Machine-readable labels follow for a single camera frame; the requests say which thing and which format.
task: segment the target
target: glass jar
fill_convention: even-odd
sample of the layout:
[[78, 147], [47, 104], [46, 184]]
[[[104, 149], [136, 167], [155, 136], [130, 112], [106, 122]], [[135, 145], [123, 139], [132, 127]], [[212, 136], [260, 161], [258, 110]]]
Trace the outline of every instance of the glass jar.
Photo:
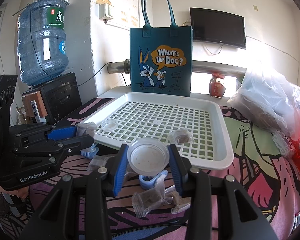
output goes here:
[[210, 96], [222, 98], [225, 94], [226, 88], [224, 86], [225, 76], [219, 73], [213, 73], [209, 84]]

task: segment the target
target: jar label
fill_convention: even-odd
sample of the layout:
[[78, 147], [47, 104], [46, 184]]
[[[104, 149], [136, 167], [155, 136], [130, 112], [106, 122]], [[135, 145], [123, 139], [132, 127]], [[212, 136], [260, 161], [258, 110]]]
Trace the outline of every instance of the jar label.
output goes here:
[[49, 7], [47, 11], [47, 25], [65, 29], [65, 11], [60, 7]]
[[60, 44], [59, 44], [59, 50], [60, 50], [60, 52], [62, 54], [67, 55], [65, 41], [61, 41], [60, 42]]

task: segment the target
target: cartoon rabbit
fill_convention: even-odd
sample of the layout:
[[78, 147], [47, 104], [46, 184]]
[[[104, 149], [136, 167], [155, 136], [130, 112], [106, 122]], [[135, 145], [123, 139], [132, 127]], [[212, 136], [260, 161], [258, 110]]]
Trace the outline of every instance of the cartoon rabbit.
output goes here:
[[143, 57], [143, 52], [141, 47], [139, 46], [139, 59], [138, 59], [138, 63], [139, 63], [139, 67], [140, 67], [140, 76], [142, 77], [146, 77], [142, 83], [142, 85], [144, 87], [159, 87], [160, 84], [164, 85], [165, 80], [164, 80], [164, 74], [166, 73], [166, 71], [157, 71], [156, 73], [154, 73], [154, 76], [157, 77], [157, 80], [154, 81], [151, 78], [151, 75], [154, 71], [154, 69], [152, 67], [149, 67], [148, 65], [146, 65], [146, 62], [149, 58], [149, 47], [147, 49], [146, 54]]

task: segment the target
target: orange speech bubble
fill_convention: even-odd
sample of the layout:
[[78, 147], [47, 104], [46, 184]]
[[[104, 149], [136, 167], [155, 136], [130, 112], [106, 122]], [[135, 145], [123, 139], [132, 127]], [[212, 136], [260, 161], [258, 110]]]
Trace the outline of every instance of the orange speech bubble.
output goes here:
[[158, 65], [160, 70], [163, 67], [184, 66], [187, 60], [183, 51], [178, 48], [171, 48], [167, 45], [160, 45], [156, 50], [151, 52], [152, 61]]

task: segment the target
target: green label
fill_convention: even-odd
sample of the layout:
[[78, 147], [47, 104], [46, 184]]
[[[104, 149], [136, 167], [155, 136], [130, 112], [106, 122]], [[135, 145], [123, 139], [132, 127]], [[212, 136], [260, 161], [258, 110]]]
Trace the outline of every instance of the green label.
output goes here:
[[60, 7], [50, 7], [48, 8], [47, 15], [47, 25], [51, 27], [58, 27], [60, 29], [65, 29], [65, 12]]

